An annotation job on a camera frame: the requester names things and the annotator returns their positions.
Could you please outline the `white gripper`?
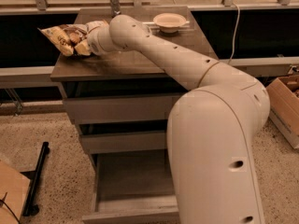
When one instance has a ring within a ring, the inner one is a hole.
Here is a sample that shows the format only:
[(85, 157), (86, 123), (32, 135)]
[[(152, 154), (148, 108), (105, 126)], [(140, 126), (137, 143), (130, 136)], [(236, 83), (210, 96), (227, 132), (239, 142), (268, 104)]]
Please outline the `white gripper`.
[(114, 50), (114, 45), (109, 33), (109, 26), (92, 29), (87, 35), (87, 42), (91, 52), (98, 56)]

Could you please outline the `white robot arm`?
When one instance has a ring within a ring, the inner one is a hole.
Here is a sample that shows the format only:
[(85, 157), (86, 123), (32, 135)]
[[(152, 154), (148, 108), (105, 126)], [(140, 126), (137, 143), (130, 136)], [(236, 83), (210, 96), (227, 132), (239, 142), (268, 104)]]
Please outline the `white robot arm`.
[(140, 52), (186, 93), (167, 123), (167, 149), (181, 224), (264, 224), (251, 142), (270, 100), (264, 85), (222, 63), (154, 35), (119, 15), (87, 35), (92, 53)]

